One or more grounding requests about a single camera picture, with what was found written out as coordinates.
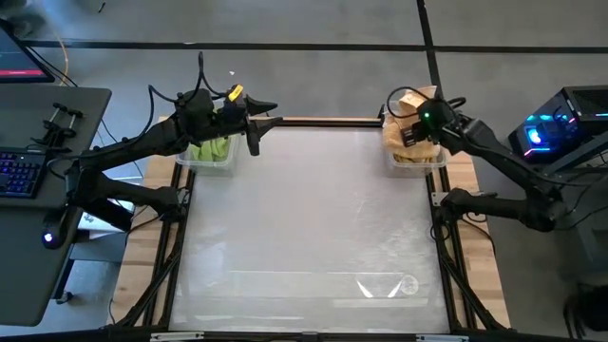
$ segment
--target green object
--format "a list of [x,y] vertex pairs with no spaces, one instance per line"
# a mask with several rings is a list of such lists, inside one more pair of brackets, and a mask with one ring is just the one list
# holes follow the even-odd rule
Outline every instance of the green object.
[[190,159],[198,162],[223,162],[228,158],[231,138],[218,138],[203,142],[200,147],[193,144],[188,147]]

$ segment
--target screen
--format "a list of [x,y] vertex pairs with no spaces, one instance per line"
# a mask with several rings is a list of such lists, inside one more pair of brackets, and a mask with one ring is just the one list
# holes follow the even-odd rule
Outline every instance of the screen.
[[39,63],[0,29],[0,83],[52,82]]

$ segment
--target metal bracket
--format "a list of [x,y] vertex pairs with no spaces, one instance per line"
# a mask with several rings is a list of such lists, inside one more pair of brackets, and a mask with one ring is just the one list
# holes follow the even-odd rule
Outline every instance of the metal bracket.
[[150,342],[165,341],[199,341],[204,338],[204,332],[160,332],[152,333]]
[[433,334],[424,334],[424,335],[416,335],[417,342],[468,342],[468,336],[459,336],[459,335],[433,335]]

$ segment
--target blue led light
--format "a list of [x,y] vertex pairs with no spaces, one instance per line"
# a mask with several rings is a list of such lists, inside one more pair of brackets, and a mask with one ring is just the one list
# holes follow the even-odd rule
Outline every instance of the blue led light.
[[528,131],[528,138],[530,138],[532,143],[542,143],[542,139],[539,137],[539,132],[535,128]]

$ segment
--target yellow object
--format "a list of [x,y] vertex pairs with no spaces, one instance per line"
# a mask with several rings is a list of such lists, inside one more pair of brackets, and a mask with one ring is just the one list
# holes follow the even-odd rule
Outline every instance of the yellow object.
[[[435,95],[436,86],[426,86],[418,90],[432,98]],[[416,108],[426,99],[419,94],[407,90],[399,100],[399,116],[416,113]],[[418,116],[405,119],[395,118],[387,113],[385,126],[382,130],[382,140],[387,151],[394,155],[397,162],[431,162],[441,152],[441,147],[432,142],[417,142],[414,146],[405,147],[401,136],[401,130],[411,127],[420,121]]]
[[228,95],[228,100],[230,100],[231,102],[234,102],[238,95],[240,95],[240,93],[243,91],[243,86],[242,85],[237,85],[235,86],[235,90],[233,90],[230,95]]

